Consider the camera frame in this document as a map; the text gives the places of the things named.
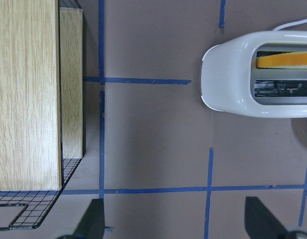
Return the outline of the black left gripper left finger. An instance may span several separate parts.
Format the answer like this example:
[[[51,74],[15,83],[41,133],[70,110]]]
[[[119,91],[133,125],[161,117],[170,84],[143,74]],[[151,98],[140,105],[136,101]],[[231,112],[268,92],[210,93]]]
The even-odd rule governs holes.
[[[73,236],[76,239],[102,239],[105,230],[103,199],[92,199]]]

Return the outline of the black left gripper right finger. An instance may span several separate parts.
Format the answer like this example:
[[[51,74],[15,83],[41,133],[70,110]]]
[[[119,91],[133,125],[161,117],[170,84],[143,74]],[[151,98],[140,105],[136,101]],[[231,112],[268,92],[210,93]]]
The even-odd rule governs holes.
[[[251,239],[283,239],[288,233],[257,197],[245,198],[244,226]]]

